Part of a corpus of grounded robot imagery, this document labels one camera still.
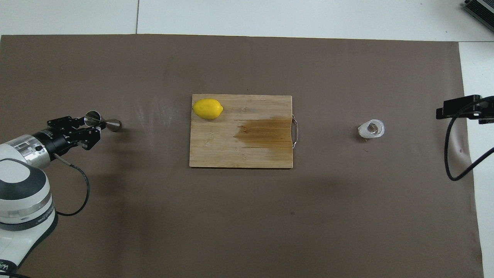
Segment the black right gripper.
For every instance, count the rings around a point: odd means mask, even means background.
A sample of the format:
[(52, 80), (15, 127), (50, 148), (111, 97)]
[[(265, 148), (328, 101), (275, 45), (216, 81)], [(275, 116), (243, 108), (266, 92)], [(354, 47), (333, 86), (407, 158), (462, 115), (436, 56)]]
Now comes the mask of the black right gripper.
[[(442, 107), (436, 109), (436, 119), (452, 118), (464, 106), (480, 100), (480, 95), (469, 95), (443, 101)], [(480, 104), (467, 107), (459, 118), (479, 119), (479, 124), (494, 123), (494, 97), (485, 97)]]

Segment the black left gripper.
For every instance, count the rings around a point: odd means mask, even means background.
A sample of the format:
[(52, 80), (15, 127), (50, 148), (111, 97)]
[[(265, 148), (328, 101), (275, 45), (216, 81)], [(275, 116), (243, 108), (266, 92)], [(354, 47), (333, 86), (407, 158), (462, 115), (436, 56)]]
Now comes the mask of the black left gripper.
[[(91, 150), (101, 139), (101, 131), (107, 125), (105, 122), (97, 125), (80, 128), (85, 125), (84, 118), (65, 116), (47, 121), (49, 128), (34, 133), (35, 137), (48, 152), (49, 155), (64, 155), (71, 148), (81, 146), (84, 150)], [(72, 130), (72, 142), (69, 141), (60, 130)]]

